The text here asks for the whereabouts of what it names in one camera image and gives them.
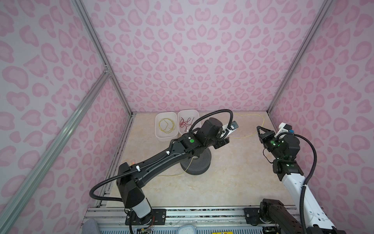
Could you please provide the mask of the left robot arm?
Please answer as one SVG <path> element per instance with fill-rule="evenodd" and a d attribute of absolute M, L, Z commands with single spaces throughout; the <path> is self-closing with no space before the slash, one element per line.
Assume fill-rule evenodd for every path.
<path fill-rule="evenodd" d="M 221 109 L 198 118 L 189 131 L 179 138 L 172 139 L 169 146 L 140 163 L 124 163 L 118 169 L 118 175 L 110 177 L 90 191 L 95 200 L 122 202 L 126 209 L 133 211 L 138 218 L 144 219 L 153 211 L 142 188 L 153 178 L 182 161 L 199 157 L 209 147 L 218 149 L 229 143 L 229 134 L 238 128 L 233 123 L 233 112 Z M 100 187 L 115 181 L 120 197 L 103 197 L 95 192 Z"/>

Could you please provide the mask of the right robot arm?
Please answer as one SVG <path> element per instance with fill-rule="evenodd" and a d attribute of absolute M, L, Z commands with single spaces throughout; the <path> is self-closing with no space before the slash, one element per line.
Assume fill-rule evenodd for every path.
<path fill-rule="evenodd" d="M 260 143 L 272 154 L 273 172 L 283 183 L 299 212 L 292 216 L 279 200 L 263 199 L 258 209 L 245 208 L 246 223 L 252 226 L 275 224 L 278 234 L 343 234 L 325 214 L 308 187 L 317 166 L 317 151 L 305 137 L 295 134 L 292 126 L 282 123 L 278 132 L 257 126 Z M 300 141 L 312 149 L 313 163 L 308 175 L 304 175 L 296 162 Z"/>

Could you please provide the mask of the dark grey cable spool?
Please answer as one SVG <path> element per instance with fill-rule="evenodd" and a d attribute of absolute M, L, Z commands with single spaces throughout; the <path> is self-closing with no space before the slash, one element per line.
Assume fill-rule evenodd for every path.
<path fill-rule="evenodd" d="M 187 159 L 180 162 L 180 165 L 187 174 L 198 176 L 209 169 L 211 159 L 211 151 L 205 149 L 199 156 L 189 155 Z"/>

